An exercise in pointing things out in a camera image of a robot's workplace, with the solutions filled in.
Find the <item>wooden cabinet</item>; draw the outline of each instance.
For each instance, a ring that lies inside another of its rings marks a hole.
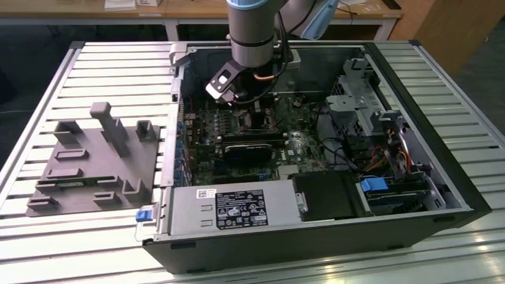
[[[505,13],[503,0],[395,0],[403,12],[390,40],[415,39],[453,76]]]

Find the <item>gray plastic base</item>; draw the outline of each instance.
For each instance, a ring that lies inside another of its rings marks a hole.
[[[150,203],[160,127],[149,121],[138,121],[136,127],[113,122],[126,149],[121,156],[108,141],[109,132],[81,130],[74,121],[58,123],[60,142],[28,201],[26,216],[129,209]]]

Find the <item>black side panel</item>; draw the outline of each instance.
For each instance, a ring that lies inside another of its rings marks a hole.
[[[378,67],[378,71],[386,79],[386,83],[390,85],[394,95],[398,98],[401,106],[405,109],[405,112],[410,116],[413,123],[425,138],[426,144],[431,149],[438,162],[441,163],[445,172],[455,185],[457,190],[459,191],[466,204],[475,210],[474,216],[465,222],[459,223],[457,226],[470,223],[477,218],[481,218],[483,215],[490,213],[490,207],[478,192],[474,184],[471,183],[470,178],[467,177],[459,163],[457,162],[454,156],[451,155],[447,146],[445,145],[438,133],[435,132],[431,124],[429,123],[425,114],[418,108],[409,91],[406,90],[403,84],[401,83],[399,78],[395,76],[394,70],[386,62],[377,46],[374,43],[365,44],[366,50],[373,58],[373,61]]]
[[[470,215],[463,212],[182,242],[145,242],[144,249],[169,273],[213,271],[409,247]],[[443,217],[451,221],[434,222]]]

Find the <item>wooden table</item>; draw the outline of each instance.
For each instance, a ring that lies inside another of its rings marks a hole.
[[[386,40],[402,16],[382,0],[352,5],[353,15],[337,11],[332,25],[377,25],[375,40]],[[104,0],[0,0],[0,25],[165,25],[168,39],[178,40],[180,24],[228,24],[225,0],[164,0],[158,7],[105,12]]]
[[[158,7],[105,12],[104,0],[0,0],[0,25],[165,24],[168,1]]]
[[[169,40],[178,40],[180,24],[228,24],[225,0],[165,0],[165,16],[169,18],[165,27]],[[336,11],[330,25],[377,25],[374,40],[387,40],[395,21],[402,16],[401,10],[390,10],[382,0],[367,0],[365,4],[352,5],[350,15]]]

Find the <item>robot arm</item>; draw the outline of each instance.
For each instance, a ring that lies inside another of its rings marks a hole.
[[[230,60],[216,73],[206,91],[216,100],[236,103],[232,82],[241,72],[265,66],[273,58],[276,14],[289,33],[316,40],[332,21],[337,0],[226,0]]]

